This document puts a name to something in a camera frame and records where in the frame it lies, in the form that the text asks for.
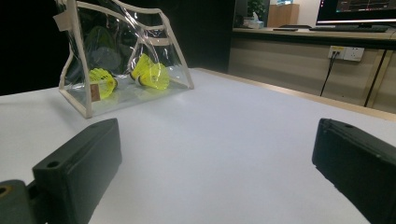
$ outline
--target black cable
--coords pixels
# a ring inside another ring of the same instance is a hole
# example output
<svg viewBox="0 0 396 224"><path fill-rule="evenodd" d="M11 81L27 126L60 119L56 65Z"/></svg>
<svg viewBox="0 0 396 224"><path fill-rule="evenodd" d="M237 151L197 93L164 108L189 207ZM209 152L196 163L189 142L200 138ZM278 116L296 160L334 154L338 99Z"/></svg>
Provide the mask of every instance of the black cable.
<svg viewBox="0 0 396 224"><path fill-rule="evenodd" d="M338 54L340 54L339 51L333 51L332 52L332 57L330 58L329 70L327 71L326 79L324 80L324 83L323 83L323 86L322 86L322 90L320 91L320 96L323 94L324 87L326 86L327 79L329 78L330 72L332 71L332 64L334 63L335 58L337 57Z"/></svg>

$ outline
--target power outlet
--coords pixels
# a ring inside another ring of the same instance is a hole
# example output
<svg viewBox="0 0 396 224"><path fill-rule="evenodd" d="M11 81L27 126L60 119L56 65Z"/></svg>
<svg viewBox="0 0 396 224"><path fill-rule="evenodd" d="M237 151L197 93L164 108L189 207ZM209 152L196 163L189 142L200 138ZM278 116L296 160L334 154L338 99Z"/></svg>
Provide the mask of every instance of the power outlet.
<svg viewBox="0 0 396 224"><path fill-rule="evenodd" d="M360 62L363 52L364 49L362 48L346 48L344 60Z"/></svg>
<svg viewBox="0 0 396 224"><path fill-rule="evenodd" d="M333 52L339 52L338 55L335 57L335 59L344 59L344 55L346 53L346 47L341 47L341 46L330 46L329 54L327 55L328 58L333 57L332 53Z"/></svg>

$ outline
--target computer monitor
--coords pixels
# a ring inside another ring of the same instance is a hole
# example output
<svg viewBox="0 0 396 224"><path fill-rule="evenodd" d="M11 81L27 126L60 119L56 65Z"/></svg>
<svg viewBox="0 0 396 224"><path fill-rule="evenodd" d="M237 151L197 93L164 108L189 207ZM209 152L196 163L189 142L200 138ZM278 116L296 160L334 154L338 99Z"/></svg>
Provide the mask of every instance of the computer monitor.
<svg viewBox="0 0 396 224"><path fill-rule="evenodd" d="M319 0L317 25L396 24L396 0Z"/></svg>

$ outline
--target wall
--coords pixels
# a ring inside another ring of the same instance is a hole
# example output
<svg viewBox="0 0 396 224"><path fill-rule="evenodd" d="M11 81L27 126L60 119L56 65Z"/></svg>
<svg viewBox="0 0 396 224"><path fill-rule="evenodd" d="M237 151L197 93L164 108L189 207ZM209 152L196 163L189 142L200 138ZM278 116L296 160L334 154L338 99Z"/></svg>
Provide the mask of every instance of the wall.
<svg viewBox="0 0 396 224"><path fill-rule="evenodd" d="M300 5L297 24L314 27L317 21L320 0L294 0L293 3ZM271 0L270 4L275 5L276 0Z"/></svg>

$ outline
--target green plant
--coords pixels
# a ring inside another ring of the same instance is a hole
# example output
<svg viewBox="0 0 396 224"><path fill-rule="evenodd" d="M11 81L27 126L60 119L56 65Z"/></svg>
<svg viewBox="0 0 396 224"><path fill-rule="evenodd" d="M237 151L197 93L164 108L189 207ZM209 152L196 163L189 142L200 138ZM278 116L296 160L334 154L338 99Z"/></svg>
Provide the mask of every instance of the green plant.
<svg viewBox="0 0 396 224"><path fill-rule="evenodd" d="M265 5L263 0L247 0L247 15L253 17L253 12L256 12L259 20L262 21L265 13Z"/></svg>

